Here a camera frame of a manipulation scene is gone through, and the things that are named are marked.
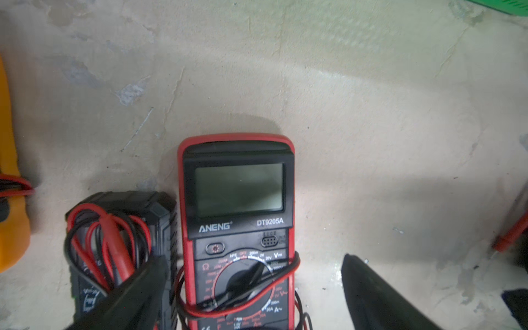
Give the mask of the black multimeter with leads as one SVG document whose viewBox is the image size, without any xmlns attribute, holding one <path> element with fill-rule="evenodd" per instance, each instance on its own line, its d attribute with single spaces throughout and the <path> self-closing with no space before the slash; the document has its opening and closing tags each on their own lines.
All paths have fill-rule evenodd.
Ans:
<svg viewBox="0 0 528 330">
<path fill-rule="evenodd" d="M 151 257 L 168 279 L 155 329 L 176 329 L 177 203 L 166 192 L 98 192 L 65 214 L 74 322 L 95 309 Z"/>
</svg>

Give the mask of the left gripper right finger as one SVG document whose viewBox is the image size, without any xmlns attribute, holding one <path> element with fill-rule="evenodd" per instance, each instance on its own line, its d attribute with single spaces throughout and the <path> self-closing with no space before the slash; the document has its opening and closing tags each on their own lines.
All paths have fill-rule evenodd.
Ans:
<svg viewBox="0 0 528 330">
<path fill-rule="evenodd" d="M 345 255 L 342 284 L 356 329 L 438 329 L 356 255 Z"/>
</svg>

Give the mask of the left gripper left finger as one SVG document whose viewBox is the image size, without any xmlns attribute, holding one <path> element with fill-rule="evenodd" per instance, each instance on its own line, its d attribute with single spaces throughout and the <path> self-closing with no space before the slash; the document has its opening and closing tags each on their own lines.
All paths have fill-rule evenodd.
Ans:
<svg viewBox="0 0 528 330">
<path fill-rule="evenodd" d="M 68 328 L 155 329 L 167 279 L 166 258 L 151 257 L 94 310 Z"/>
</svg>

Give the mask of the small black multimeter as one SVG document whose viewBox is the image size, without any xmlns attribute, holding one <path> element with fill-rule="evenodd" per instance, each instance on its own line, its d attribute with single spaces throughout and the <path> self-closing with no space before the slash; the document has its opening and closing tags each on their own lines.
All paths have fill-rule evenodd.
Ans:
<svg viewBox="0 0 528 330">
<path fill-rule="evenodd" d="M 497 236 L 492 244 L 489 260 L 492 260 L 499 254 L 507 252 L 523 235 L 527 236 L 527 210 L 504 235 Z M 517 263 L 527 271 L 527 243 L 524 243 L 519 250 Z"/>
</svg>

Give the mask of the large red multimeter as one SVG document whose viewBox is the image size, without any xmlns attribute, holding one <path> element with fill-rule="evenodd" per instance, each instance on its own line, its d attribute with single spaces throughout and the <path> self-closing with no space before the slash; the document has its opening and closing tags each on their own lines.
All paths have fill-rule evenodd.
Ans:
<svg viewBox="0 0 528 330">
<path fill-rule="evenodd" d="M 282 135 L 185 139 L 177 152 L 183 329 L 311 329 L 295 288 L 295 148 Z"/>
</svg>

